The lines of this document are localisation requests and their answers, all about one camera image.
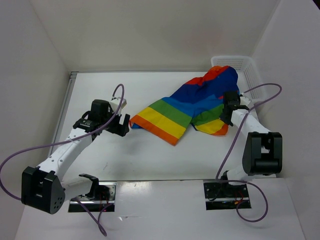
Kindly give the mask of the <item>rainbow striped shorts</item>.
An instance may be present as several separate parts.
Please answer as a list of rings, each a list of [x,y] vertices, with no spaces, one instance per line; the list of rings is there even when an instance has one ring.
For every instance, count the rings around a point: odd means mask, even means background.
[[[175,146],[189,126],[213,136],[225,136],[229,127],[220,120],[224,93],[239,92],[238,73],[231,66],[213,66],[205,75],[184,83],[134,115],[129,125],[144,129]]]

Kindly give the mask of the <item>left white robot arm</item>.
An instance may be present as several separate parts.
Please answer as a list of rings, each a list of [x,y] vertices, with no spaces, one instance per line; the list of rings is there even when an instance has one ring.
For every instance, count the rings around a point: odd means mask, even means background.
[[[95,99],[91,109],[86,111],[72,126],[66,143],[60,145],[45,161],[37,167],[28,166],[22,172],[21,202],[51,215],[58,212],[65,201],[78,196],[89,200],[99,194],[106,196],[107,189],[99,185],[99,179],[87,173],[64,181],[67,170],[103,131],[120,137],[129,132],[130,115],[121,120],[121,111],[126,99],[113,97],[110,101]]]

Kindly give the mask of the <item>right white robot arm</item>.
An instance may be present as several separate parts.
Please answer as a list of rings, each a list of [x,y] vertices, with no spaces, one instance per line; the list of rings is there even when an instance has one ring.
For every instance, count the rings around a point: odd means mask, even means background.
[[[220,120],[237,132],[225,159],[239,137],[245,137],[241,164],[226,170],[216,178],[222,182],[219,191],[230,197],[237,191],[237,185],[245,184],[255,178],[279,174],[283,168],[283,137],[279,132],[272,132],[264,127],[248,107],[251,100],[238,94],[237,91],[226,91],[223,94],[223,109]]]

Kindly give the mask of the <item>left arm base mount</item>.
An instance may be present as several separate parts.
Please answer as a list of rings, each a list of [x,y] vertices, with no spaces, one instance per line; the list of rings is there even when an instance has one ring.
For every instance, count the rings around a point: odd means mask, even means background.
[[[99,213],[104,207],[108,206],[104,212],[115,211],[115,200],[117,182],[115,181],[99,181],[98,189],[94,193],[90,193],[92,181],[75,182],[66,185],[65,201],[69,201],[69,213],[84,213],[84,208],[75,200],[81,202],[90,212]]]

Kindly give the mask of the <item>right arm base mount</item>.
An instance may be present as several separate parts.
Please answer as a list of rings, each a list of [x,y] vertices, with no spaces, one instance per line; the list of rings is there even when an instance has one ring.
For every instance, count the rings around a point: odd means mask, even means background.
[[[203,182],[205,207],[207,211],[251,209],[246,184],[230,185],[216,181]]]

